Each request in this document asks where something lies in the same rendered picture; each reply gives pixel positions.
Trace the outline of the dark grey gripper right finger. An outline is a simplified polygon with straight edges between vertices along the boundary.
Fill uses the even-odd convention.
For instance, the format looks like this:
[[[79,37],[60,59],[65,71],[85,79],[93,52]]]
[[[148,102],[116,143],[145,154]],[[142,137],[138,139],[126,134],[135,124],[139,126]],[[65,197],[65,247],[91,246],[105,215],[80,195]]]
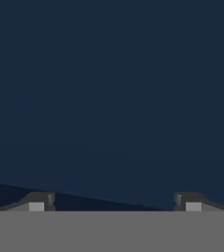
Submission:
[[[198,192],[177,192],[174,194],[178,212],[224,212],[224,205],[215,203]]]

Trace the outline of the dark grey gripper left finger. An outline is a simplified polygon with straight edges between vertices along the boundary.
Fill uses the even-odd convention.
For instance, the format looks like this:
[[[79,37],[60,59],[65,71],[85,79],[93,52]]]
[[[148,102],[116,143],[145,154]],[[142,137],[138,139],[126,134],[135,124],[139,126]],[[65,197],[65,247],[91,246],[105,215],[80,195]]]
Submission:
[[[9,212],[53,212],[55,194],[52,192],[31,192],[19,202],[0,207],[0,211]]]

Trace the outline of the dark blue cupboard front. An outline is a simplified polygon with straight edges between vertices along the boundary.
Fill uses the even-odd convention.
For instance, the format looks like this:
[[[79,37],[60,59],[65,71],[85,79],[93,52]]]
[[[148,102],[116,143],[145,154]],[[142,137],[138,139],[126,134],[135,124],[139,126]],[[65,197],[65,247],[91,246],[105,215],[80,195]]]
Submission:
[[[0,183],[224,204],[224,0],[0,0]]]

